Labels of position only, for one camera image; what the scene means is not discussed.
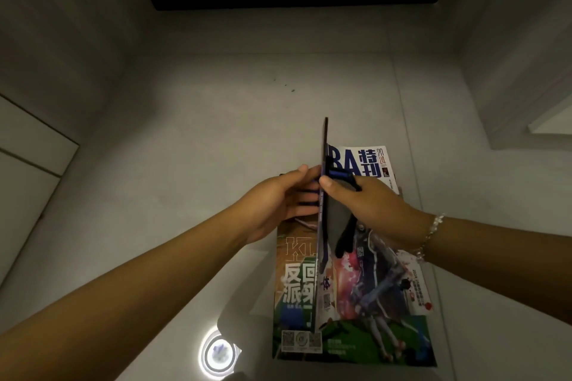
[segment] bracelet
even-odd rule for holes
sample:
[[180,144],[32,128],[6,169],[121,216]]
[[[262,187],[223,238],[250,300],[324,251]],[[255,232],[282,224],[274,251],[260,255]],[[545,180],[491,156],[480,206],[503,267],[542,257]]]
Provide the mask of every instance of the bracelet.
[[435,216],[435,219],[433,220],[433,224],[431,225],[431,228],[429,229],[429,233],[425,237],[425,240],[423,240],[423,242],[421,243],[421,247],[419,247],[415,251],[415,257],[417,258],[417,261],[419,263],[425,262],[425,246],[427,245],[427,243],[429,242],[429,240],[431,239],[433,234],[437,232],[439,225],[443,222],[443,217],[445,217],[445,214]]

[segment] wall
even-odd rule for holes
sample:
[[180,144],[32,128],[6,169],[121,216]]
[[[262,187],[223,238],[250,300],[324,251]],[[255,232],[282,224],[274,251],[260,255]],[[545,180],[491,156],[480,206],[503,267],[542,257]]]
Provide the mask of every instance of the wall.
[[572,90],[572,0],[440,5],[490,145],[572,150],[566,136],[527,130]]
[[148,0],[0,0],[0,93],[81,142],[154,14]]

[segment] magazine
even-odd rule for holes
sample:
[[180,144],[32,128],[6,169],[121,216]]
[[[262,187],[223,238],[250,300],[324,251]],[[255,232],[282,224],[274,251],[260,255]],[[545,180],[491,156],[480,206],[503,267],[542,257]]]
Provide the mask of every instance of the magazine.
[[[385,146],[326,148],[333,173],[375,176],[399,194]],[[278,227],[273,357],[436,366],[432,305],[415,256],[386,246],[333,199],[324,205]],[[343,233],[351,244],[340,252]]]

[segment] floor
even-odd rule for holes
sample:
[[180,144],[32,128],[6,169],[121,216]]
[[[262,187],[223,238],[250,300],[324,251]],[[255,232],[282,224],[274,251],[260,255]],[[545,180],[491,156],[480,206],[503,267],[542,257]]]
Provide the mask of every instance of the floor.
[[[490,151],[435,19],[418,7],[166,16],[2,286],[0,331],[261,179],[317,163],[324,116],[333,144],[387,146],[413,206],[569,233],[572,154]],[[572,327],[432,266],[436,370],[272,361],[274,247],[239,252],[120,379],[203,379],[215,324],[243,351],[234,379],[572,376]]]

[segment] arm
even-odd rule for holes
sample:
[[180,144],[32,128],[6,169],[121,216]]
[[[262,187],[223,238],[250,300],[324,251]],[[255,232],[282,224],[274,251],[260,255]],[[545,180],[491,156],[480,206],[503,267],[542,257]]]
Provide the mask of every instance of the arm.
[[[330,178],[330,196],[384,236],[396,249],[420,247],[434,216],[406,204],[383,182],[357,177],[363,191]],[[425,259],[470,282],[572,324],[572,238],[445,218],[425,248]]]
[[298,202],[319,168],[261,182],[237,203],[120,265],[0,336],[0,379],[113,380],[245,244],[280,221],[313,214]]

